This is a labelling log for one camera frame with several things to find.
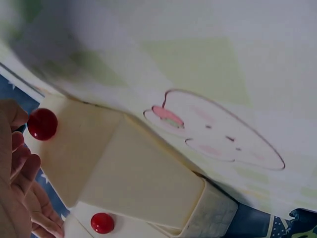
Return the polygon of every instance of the red knob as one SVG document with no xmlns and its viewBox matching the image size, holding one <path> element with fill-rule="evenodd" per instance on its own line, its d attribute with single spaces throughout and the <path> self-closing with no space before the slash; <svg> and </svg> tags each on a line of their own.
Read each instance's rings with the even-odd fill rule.
<svg viewBox="0 0 317 238">
<path fill-rule="evenodd" d="M 30 134 L 35 139 L 48 140 L 56 133 L 57 118 L 49 109 L 39 108 L 31 112 L 27 124 Z"/>
<path fill-rule="evenodd" d="M 97 213 L 90 221 L 91 227 L 99 234 L 107 234 L 113 231 L 113 218 L 107 213 Z"/>
</svg>

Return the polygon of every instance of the cartoon face drawing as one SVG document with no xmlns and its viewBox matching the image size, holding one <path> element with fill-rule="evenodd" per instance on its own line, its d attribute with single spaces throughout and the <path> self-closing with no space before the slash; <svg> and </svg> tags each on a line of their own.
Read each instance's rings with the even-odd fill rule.
<svg viewBox="0 0 317 238">
<path fill-rule="evenodd" d="M 219 104 L 194 93 L 169 90 L 162 106 L 153 106 L 143 114 L 207 157 L 270 170 L 285 168 L 279 153 L 257 131 Z"/>
</svg>

